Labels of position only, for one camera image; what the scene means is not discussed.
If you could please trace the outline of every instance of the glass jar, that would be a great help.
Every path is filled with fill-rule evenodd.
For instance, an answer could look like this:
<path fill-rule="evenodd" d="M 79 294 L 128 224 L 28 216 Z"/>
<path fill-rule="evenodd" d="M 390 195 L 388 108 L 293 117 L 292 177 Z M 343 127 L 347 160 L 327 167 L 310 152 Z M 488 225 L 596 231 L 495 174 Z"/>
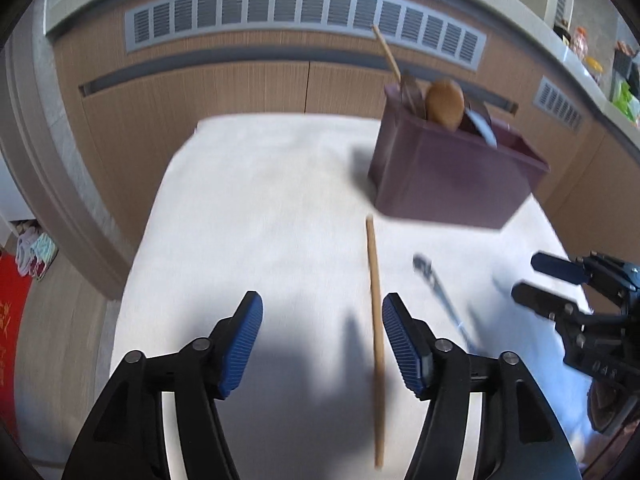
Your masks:
<path fill-rule="evenodd" d="M 580 61 L 587 55 L 587 31 L 584 27 L 577 27 L 575 29 L 569 48 L 574 51 Z"/>

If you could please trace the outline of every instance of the blue gripper pad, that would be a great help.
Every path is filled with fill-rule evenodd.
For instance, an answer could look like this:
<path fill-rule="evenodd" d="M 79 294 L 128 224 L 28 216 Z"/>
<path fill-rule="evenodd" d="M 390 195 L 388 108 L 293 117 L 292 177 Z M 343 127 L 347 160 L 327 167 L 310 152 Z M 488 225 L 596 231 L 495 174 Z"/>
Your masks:
<path fill-rule="evenodd" d="M 229 320 L 221 341 L 222 373 L 218 391 L 223 399 L 239 386 L 261 323 L 262 298 L 257 292 L 248 292 Z"/>
<path fill-rule="evenodd" d="M 425 350 L 426 342 L 418 333 L 415 322 L 400 297 L 395 293 L 387 294 L 382 302 L 382 322 L 404 384 L 416 397 L 420 397 L 427 387 L 422 378 L 422 361 L 423 357 L 427 357 L 425 352 L 430 356 L 431 351 Z"/>
<path fill-rule="evenodd" d="M 574 264 L 564 258 L 558 258 L 552 254 L 536 253 L 531 257 L 531 267 L 537 272 L 542 272 L 547 276 L 553 276 L 558 280 L 581 285 L 589 281 L 589 275 L 581 265 Z"/>

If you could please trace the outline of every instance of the bottle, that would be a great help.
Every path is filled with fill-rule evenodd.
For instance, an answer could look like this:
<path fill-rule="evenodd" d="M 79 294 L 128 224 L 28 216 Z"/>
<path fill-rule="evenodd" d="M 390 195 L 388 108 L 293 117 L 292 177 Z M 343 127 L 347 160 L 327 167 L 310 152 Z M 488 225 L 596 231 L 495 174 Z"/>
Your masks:
<path fill-rule="evenodd" d="M 554 32 L 562 40 L 562 42 L 569 46 L 571 44 L 571 35 L 569 34 L 569 22 L 567 20 L 560 20 L 560 22 L 554 25 Z"/>
<path fill-rule="evenodd" d="M 584 58 L 584 65 L 587 67 L 587 72 L 589 72 L 593 80 L 599 85 L 602 79 L 602 72 L 604 71 L 602 65 L 590 56 Z"/>
<path fill-rule="evenodd" d="M 584 27 L 577 27 L 575 29 L 569 48 L 574 51 L 580 61 L 587 55 L 587 31 Z"/>

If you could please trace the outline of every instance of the metal screw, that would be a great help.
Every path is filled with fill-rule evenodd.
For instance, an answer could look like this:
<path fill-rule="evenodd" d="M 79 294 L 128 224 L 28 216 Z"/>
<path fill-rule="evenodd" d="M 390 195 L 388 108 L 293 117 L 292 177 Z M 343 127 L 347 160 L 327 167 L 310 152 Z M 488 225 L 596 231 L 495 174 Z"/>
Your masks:
<path fill-rule="evenodd" d="M 520 362 L 518 354 L 515 354 L 514 352 L 505 352 L 502 354 L 502 358 L 504 359 L 504 362 L 510 365 L 516 365 Z"/>
<path fill-rule="evenodd" d="M 140 359 L 142 359 L 142 352 L 140 350 L 132 350 L 124 356 L 124 360 L 129 364 L 137 363 Z"/>
<path fill-rule="evenodd" d="M 451 352 L 451 349 L 453 348 L 453 343 L 448 339 L 437 339 L 436 348 L 441 352 Z"/>
<path fill-rule="evenodd" d="M 193 343 L 191 343 L 191 346 L 194 350 L 202 351 L 211 346 L 211 341 L 209 341 L 209 339 L 206 337 L 199 337 Z"/>

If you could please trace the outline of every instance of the red rug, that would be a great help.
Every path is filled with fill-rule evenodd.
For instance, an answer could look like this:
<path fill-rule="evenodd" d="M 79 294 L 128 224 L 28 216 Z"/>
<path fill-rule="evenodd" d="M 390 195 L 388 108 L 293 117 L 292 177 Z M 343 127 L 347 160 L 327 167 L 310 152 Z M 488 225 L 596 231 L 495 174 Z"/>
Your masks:
<path fill-rule="evenodd" d="M 31 285 L 29 276 L 21 277 L 15 268 L 14 257 L 0 257 L 0 418 L 18 440 L 15 423 L 14 366 L 18 329 L 24 303 Z"/>

